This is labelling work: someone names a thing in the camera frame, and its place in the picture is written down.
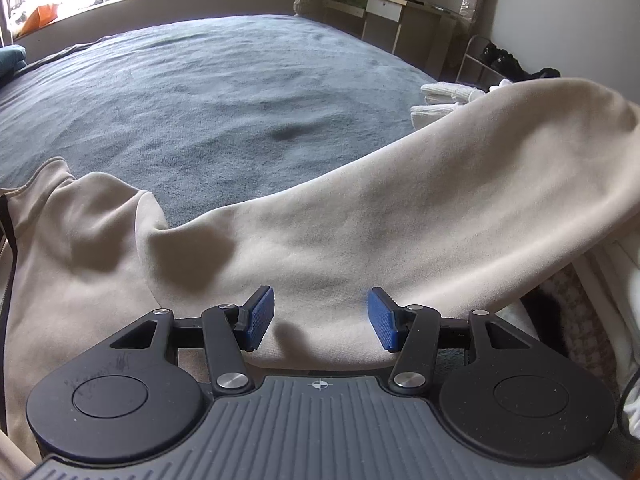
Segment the desk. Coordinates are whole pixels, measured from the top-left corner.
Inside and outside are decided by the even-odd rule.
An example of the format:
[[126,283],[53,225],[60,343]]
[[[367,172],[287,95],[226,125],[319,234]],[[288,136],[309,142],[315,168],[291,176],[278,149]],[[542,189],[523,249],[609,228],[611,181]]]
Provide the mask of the desk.
[[[362,22],[361,40],[376,44],[432,77],[439,78],[458,22],[459,16],[455,12],[407,0],[324,0],[322,4],[325,23],[342,28],[335,24],[339,20],[331,23],[330,10],[354,16]],[[380,45],[380,40],[369,41],[372,33],[371,16],[383,18],[395,25],[395,36],[388,48]]]

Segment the houndstooth fabric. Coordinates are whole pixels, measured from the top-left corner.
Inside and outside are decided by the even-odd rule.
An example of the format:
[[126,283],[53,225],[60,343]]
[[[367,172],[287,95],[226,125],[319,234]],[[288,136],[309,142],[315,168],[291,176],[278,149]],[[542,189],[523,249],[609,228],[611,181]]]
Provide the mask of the houndstooth fabric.
[[618,398],[613,348],[574,267],[564,267],[540,287],[560,305],[562,336],[569,358],[599,377]]

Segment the orange bag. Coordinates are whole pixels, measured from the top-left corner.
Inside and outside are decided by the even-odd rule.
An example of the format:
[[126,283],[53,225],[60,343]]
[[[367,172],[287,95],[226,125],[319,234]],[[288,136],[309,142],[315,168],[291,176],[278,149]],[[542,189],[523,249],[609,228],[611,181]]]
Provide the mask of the orange bag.
[[31,16],[24,22],[20,35],[33,32],[47,23],[51,23],[58,17],[58,4],[40,5],[31,13]]

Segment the folded teal cloth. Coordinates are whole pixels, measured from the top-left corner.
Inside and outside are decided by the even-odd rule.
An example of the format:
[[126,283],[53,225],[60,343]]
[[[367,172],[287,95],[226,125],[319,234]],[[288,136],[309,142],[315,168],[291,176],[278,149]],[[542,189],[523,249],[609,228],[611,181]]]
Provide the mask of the folded teal cloth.
[[0,77],[27,66],[27,51],[20,45],[0,48]]

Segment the bed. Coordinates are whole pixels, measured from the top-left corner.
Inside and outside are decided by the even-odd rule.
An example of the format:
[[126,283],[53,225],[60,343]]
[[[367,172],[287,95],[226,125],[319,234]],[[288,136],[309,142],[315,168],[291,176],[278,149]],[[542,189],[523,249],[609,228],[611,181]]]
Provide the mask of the bed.
[[433,81],[326,25],[239,16],[69,49],[0,89],[0,187],[63,156],[153,192],[172,225],[287,189],[412,132]]

